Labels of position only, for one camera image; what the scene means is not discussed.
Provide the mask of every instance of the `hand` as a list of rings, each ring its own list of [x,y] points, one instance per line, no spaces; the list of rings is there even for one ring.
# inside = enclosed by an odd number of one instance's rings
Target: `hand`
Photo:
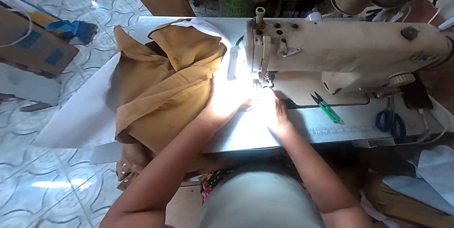
[[[258,109],[258,114],[263,115],[262,119],[266,122],[266,126],[276,135],[288,126],[292,126],[287,117],[286,105],[271,88],[259,89],[258,101],[253,107]]]
[[[206,119],[216,130],[224,126],[238,108],[251,99],[252,83],[245,80],[228,81],[217,73],[212,77],[213,96],[199,116]]]

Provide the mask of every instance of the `mustard fabric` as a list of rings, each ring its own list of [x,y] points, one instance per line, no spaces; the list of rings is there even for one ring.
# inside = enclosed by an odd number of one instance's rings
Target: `mustard fabric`
[[[227,50],[220,37],[170,24],[150,33],[152,49],[120,26],[114,29],[118,51],[122,52],[118,64],[121,106],[117,109],[117,140],[143,144],[154,154],[161,152],[206,106],[212,74],[219,69]],[[134,149],[135,155],[140,153],[140,147],[128,149]],[[137,173],[144,166],[134,165],[131,156],[123,151],[117,170]],[[201,155],[188,171],[206,164]]]

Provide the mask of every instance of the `tiled floor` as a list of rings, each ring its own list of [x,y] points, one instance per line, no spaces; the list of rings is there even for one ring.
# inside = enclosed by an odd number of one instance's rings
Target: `tiled floor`
[[[66,20],[99,26],[88,46],[58,78],[60,106],[116,53],[113,27],[133,30],[140,15],[151,15],[140,0],[28,0]],[[97,227],[121,194],[115,165],[89,163],[92,149],[43,149],[31,141],[59,107],[21,113],[27,101],[0,104],[0,228]]]

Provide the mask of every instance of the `garment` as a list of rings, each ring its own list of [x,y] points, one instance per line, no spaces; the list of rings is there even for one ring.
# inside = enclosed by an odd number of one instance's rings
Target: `garment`
[[[172,23],[152,31],[149,37],[154,42],[147,46],[134,40],[121,27],[114,29],[118,50],[122,52],[117,140],[143,144],[153,154],[161,152],[206,106],[212,74],[219,69],[227,50],[220,43],[220,37]],[[129,147],[128,151],[139,155],[139,149]],[[126,156],[123,149],[122,161],[117,166],[119,179],[143,167],[143,162],[135,165],[134,158]],[[196,163],[188,167],[188,172],[208,165],[209,160],[199,156]]]
[[[306,190],[290,176],[246,171],[221,181],[203,204],[199,228],[323,228]]]

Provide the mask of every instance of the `scissors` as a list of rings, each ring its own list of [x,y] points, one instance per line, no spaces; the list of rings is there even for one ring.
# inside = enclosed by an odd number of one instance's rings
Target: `scissors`
[[[315,100],[315,102],[321,107],[321,109],[323,109],[323,111],[328,115],[328,117],[333,121],[335,122],[336,124],[338,124],[341,119],[339,117],[339,115],[337,115],[333,109],[331,109],[330,106],[328,106],[328,104],[324,101],[324,99],[322,99],[320,97],[320,95],[317,93],[317,92],[314,92],[315,93],[315,97],[314,95],[311,94],[312,98]]]
[[[389,132],[394,138],[404,139],[407,135],[404,120],[394,112],[394,96],[388,98],[388,106],[375,118],[375,127],[381,132]]]

